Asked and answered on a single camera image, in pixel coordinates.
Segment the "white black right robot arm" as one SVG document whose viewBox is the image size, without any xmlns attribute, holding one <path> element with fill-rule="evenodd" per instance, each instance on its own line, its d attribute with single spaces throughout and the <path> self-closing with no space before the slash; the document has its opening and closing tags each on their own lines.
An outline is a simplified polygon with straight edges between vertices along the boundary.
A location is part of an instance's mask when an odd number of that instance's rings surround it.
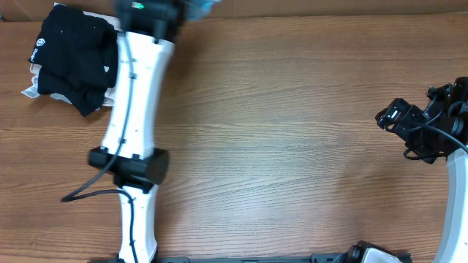
<svg viewBox="0 0 468 263">
<path fill-rule="evenodd" d="M 442 238 L 434 262 L 467 261 L 467 102 L 431 99 L 421 110 L 395 99 L 376 115 L 377 125 L 406 142 L 414 160 L 433 163 L 444 157 L 448 201 Z"/>
</svg>

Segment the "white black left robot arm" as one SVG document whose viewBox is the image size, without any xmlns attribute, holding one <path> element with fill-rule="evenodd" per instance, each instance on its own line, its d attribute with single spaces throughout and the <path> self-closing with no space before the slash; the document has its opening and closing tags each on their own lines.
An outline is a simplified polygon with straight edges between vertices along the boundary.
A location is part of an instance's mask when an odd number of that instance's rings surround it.
<svg viewBox="0 0 468 263">
<path fill-rule="evenodd" d="M 117 262 L 155 262 L 156 196 L 170 154 L 156 147 L 154 126 L 162 82 L 185 19 L 182 1 L 117 1 L 118 73 L 114 105 L 101 145 L 88 162 L 113 176 L 121 203 Z"/>
</svg>

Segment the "light blue printed t-shirt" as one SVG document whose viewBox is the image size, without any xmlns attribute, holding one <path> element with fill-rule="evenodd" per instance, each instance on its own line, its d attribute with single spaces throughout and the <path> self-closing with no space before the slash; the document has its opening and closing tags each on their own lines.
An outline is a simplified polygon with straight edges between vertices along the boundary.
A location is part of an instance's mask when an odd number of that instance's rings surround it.
<svg viewBox="0 0 468 263">
<path fill-rule="evenodd" d="M 208 16 L 214 5 L 221 0 L 184 0 L 185 18 L 187 20 L 200 20 Z"/>
</svg>

